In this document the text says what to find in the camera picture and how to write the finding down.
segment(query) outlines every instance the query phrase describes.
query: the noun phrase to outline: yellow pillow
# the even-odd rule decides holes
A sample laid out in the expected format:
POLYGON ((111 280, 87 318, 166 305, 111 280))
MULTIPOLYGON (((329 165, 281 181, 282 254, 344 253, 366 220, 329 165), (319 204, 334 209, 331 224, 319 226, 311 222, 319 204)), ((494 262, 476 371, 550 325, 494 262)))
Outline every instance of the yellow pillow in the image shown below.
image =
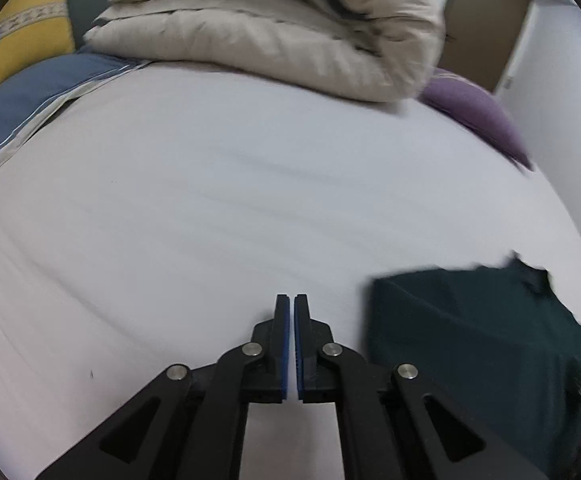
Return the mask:
POLYGON ((0 83, 75 50, 66 0, 8 0, 0 12, 0 83))

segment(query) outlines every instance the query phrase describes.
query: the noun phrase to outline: metal pivot screw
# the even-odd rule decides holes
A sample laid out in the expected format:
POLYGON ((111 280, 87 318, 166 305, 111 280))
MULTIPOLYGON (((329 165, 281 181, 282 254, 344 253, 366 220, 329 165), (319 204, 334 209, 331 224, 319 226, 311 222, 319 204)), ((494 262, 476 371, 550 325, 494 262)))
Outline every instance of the metal pivot screw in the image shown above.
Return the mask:
POLYGON ((184 365, 173 365, 166 370, 166 377, 171 381, 181 381, 188 375, 188 368, 184 365))
POLYGON ((242 346, 242 352, 250 357, 256 357, 262 353, 262 351, 264 351, 264 349, 259 343, 246 343, 244 346, 242 346))
POLYGON ((343 348, 341 348, 341 345, 339 343, 326 343, 325 345, 323 345, 323 348, 321 348, 321 350, 323 351, 323 353, 329 355, 330 357, 337 357, 338 355, 341 355, 341 353, 343 352, 343 348))
POLYGON ((397 368, 397 373, 401 375, 404 379, 414 379, 419 375, 419 370, 415 365, 411 365, 409 363, 399 365, 397 368))

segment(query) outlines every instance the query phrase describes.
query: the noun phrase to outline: pillow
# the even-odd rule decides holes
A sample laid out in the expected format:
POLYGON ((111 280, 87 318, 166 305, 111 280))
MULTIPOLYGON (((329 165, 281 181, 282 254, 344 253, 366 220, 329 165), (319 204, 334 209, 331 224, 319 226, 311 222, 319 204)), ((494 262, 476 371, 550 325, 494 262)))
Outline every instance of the pillow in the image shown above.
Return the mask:
POLYGON ((0 12, 0 83, 75 50, 66 0, 8 0, 0 12))
POLYGON ((450 116, 495 150, 532 170, 521 134, 494 96, 472 81, 435 69, 419 100, 450 116))

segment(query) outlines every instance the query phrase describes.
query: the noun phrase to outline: bed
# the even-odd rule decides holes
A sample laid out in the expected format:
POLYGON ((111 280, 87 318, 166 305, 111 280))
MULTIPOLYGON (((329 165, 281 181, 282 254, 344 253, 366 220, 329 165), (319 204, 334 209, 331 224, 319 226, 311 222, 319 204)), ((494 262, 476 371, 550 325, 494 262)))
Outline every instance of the bed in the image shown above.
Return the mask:
MULTIPOLYGON (((375 276, 548 269, 581 323, 581 239, 541 171, 417 102, 156 62, 0 167, 0 468, 29 480, 174 362, 215 362, 305 293, 363 348, 375 276)), ((330 406, 251 407, 244 479, 342 478, 330 406)))

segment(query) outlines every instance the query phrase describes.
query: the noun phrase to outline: blue blanket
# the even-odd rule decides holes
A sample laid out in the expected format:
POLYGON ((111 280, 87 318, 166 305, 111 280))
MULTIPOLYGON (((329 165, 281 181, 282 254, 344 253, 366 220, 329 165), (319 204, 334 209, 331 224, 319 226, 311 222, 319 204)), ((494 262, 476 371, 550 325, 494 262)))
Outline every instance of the blue blanket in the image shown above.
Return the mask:
POLYGON ((139 66, 142 63, 136 60, 68 54, 44 60, 8 78, 0 85, 0 165, 65 101, 139 66))

